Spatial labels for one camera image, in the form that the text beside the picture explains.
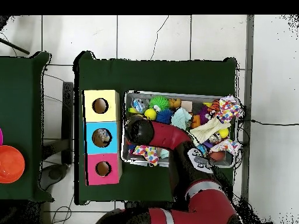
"orange bowl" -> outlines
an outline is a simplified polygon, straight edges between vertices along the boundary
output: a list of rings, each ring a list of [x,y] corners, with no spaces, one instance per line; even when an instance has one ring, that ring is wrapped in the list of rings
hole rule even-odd
[[[0,146],[0,183],[15,182],[22,176],[24,169],[24,157],[16,148]]]

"pink box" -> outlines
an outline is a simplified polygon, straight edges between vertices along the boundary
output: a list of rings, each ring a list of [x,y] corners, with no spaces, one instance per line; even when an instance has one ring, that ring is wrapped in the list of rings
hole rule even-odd
[[[99,162],[106,162],[110,165],[110,173],[102,177],[96,171]],[[118,153],[106,153],[98,155],[87,155],[87,176],[86,185],[117,184],[122,174],[121,160]]]

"colorful toy pile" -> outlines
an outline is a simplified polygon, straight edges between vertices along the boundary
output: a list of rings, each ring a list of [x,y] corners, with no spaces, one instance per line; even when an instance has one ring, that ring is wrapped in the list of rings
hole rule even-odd
[[[167,99],[155,96],[151,100],[133,99],[130,114],[185,130],[193,139],[203,157],[214,162],[225,159],[226,152],[236,156],[241,144],[229,139],[231,121],[242,114],[241,107],[233,96],[227,96],[211,103],[203,103],[200,110],[192,109],[193,103],[181,99]],[[143,156],[153,166],[159,158],[167,158],[166,149],[146,145],[129,144],[129,154]]]

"circular hole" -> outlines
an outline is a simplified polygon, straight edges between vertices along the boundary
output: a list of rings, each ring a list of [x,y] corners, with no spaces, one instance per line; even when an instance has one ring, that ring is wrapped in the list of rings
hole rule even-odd
[[[111,133],[107,129],[96,129],[92,134],[93,144],[100,148],[107,147],[111,140]]]
[[[99,114],[103,114],[108,110],[108,102],[103,98],[98,98],[92,103],[92,109]]]
[[[107,176],[111,172],[111,165],[108,162],[99,162],[96,165],[96,173],[102,177]]]

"shape sorter box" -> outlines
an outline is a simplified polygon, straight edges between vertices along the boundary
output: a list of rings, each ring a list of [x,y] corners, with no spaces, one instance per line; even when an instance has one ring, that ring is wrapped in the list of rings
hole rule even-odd
[[[115,90],[84,90],[84,108],[86,122],[109,122],[120,120],[120,101],[119,94]],[[105,102],[106,110],[97,113],[94,110],[97,99]]]
[[[106,162],[109,164],[110,172],[107,174],[107,176],[100,176],[97,173],[96,167],[100,162]],[[96,186],[104,184],[117,184],[119,183],[122,173],[121,159],[118,153],[87,155],[86,185]]]
[[[110,135],[108,145],[98,147],[93,143],[92,136],[98,129],[105,129]],[[119,122],[87,122],[86,123],[86,143],[87,154],[117,153],[119,151],[120,133]]]

